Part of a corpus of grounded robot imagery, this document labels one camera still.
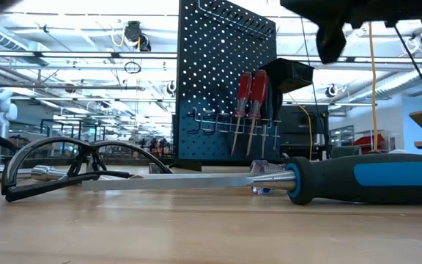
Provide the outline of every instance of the ceiling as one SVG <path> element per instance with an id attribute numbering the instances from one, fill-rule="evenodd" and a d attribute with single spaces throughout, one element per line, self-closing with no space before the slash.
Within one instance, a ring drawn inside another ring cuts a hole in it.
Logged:
<path id="1" fill-rule="evenodd" d="M 276 22 L 279 56 L 305 56 L 307 52 L 309 56 L 318 56 L 315 45 L 317 25 L 305 19 L 301 20 L 298 15 L 285 10 L 279 5 L 279 0 L 231 0 L 231 2 Z M 115 46 L 111 34 L 115 32 L 114 39 L 119 43 L 125 22 L 140 21 L 142 30 L 149 37 L 152 52 L 177 52 L 179 0 L 110 0 L 101 3 L 92 4 L 92 1 L 87 0 L 24 0 L 0 15 L 0 29 L 15 39 L 41 44 L 32 46 L 33 49 L 42 47 L 50 51 L 134 51 L 127 45 Z M 49 31 L 48 34 L 42 29 L 44 26 Z M 397 26 L 414 55 L 422 57 L 422 45 L 419 44 L 418 37 L 410 40 L 413 33 L 421 33 L 421 22 L 400 21 Z M 346 25 L 344 33 L 347 37 L 347 46 L 342 56 L 370 56 L 369 31 L 366 24 L 361 29 L 355 30 Z M 376 56 L 406 56 L 393 29 L 385 28 L 383 23 L 373 23 L 373 35 Z M 48 67 L 40 67 L 0 57 L 0 65 L 10 67 L 30 78 L 38 79 L 41 70 L 40 78 L 46 79 L 47 85 L 73 84 L 96 87 L 120 85 L 128 88 L 144 88 L 139 90 L 85 87 L 86 89 L 76 90 L 75 94 L 59 89 L 42 91 L 52 96 L 173 99 L 173 96 L 167 93 L 167 86 L 172 82 L 175 85 L 177 76 L 175 59 L 136 59 L 134 62 L 142 67 L 142 71 L 137 74 L 124 71 L 123 66 L 129 61 L 132 60 L 52 58 L 49 59 Z M 316 69 L 314 87 L 305 87 L 292 92 L 295 100 L 314 100 L 315 97 L 320 101 L 333 100 L 326 97 L 325 88 L 336 86 L 343 95 L 335 99 L 346 101 L 346 94 L 354 95 L 372 83 L 370 63 L 321 65 L 319 62 L 313 62 L 312 66 Z M 412 65 L 378 64 L 377 79 L 380 80 L 399 71 L 412 70 L 414 70 Z M 171 122 L 170 116 L 175 110 L 174 103 L 114 102 L 114 104 L 116 111 L 120 111 L 119 115 L 127 115 L 128 112 L 129 115 L 136 115 L 136 120 L 142 120 L 145 128 L 149 125 L 149 128 L 164 135 L 170 134 L 170 125 L 164 124 Z M 75 107 L 86 108 L 87 103 L 77 102 Z M 146 120 L 147 116 L 161 118 Z"/>

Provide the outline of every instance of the workshop ceiling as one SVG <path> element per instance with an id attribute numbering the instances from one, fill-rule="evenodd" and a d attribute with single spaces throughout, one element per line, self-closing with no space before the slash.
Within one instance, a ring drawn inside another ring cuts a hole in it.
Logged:
<path id="1" fill-rule="evenodd" d="M 279 0 L 231 0 L 250 11 L 268 17 L 276 22 L 277 45 L 279 56 L 318 56 L 315 44 L 317 25 L 301 19 L 298 15 L 285 10 L 279 5 Z M 93 4 L 87 0 L 40 1 L 24 0 L 0 15 L 0 27 L 9 34 L 23 40 L 40 43 L 51 51 L 133 51 L 124 45 L 121 48 L 112 43 L 111 33 L 116 32 L 116 41 L 122 27 L 128 21 L 140 21 L 141 29 L 149 37 L 152 52 L 177 52 L 179 0 L 109 0 Z M 46 26 L 49 34 L 42 29 Z M 370 56 L 369 30 L 365 24 L 361 29 L 353 30 L 351 26 L 344 27 L 347 46 L 342 56 Z M 398 28 L 415 54 L 422 56 L 422 45 L 418 37 L 409 40 L 413 34 L 422 31 L 420 21 L 400 21 Z M 405 57 L 399 38 L 393 29 L 386 29 L 383 23 L 373 23 L 374 50 L 376 56 Z M 38 77 L 42 69 L 42 77 L 49 76 L 47 84 L 74 85 L 121 85 L 125 87 L 144 87 L 145 90 L 82 90 L 78 96 L 99 96 L 105 98 L 165 98 L 172 99 L 167 93 L 167 86 L 175 81 L 177 63 L 175 59 L 142 59 L 135 60 L 141 64 L 142 71 L 138 74 L 128 74 L 123 70 L 126 59 L 50 59 L 48 67 L 29 64 L 27 62 L 10 61 L 0 58 L 0 64 L 11 66 L 18 72 Z M 371 84 L 372 72 L 370 63 L 321 65 L 313 62 L 314 88 L 317 100 L 331 100 L 325 96 L 325 88 L 337 86 L 344 92 L 357 92 Z M 96 70 L 86 70 L 83 67 L 96 67 Z M 378 79 L 398 71 L 394 64 L 379 65 Z M 401 70 L 414 70 L 411 65 L 402 65 Z M 296 100 L 313 100 L 313 87 L 305 87 L 292 93 Z M 169 103 L 168 109 L 174 109 L 174 103 Z M 164 107 L 147 104 L 141 111 L 157 112 L 158 115 L 170 114 Z"/>

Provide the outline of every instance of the black pegboard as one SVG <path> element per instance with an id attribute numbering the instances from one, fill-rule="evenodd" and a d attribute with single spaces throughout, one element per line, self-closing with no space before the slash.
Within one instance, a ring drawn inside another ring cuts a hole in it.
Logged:
<path id="1" fill-rule="evenodd" d="M 252 152 L 247 157 L 249 135 L 240 134 L 231 157 L 234 134 L 218 132 L 225 128 L 212 132 L 213 124 L 200 125 L 193 108 L 200 113 L 199 119 L 216 120 L 217 113 L 224 113 L 230 115 L 219 116 L 220 122 L 236 123 L 232 114 L 237 106 L 240 74 L 256 72 L 276 59 L 275 23 L 228 1 L 181 0 L 178 32 L 176 158 L 260 159 L 261 136 L 253 137 Z M 274 128 L 268 133 L 273 135 Z M 273 150 L 273 137 L 267 137 L 265 148 L 265 159 L 279 159 L 279 144 Z"/>

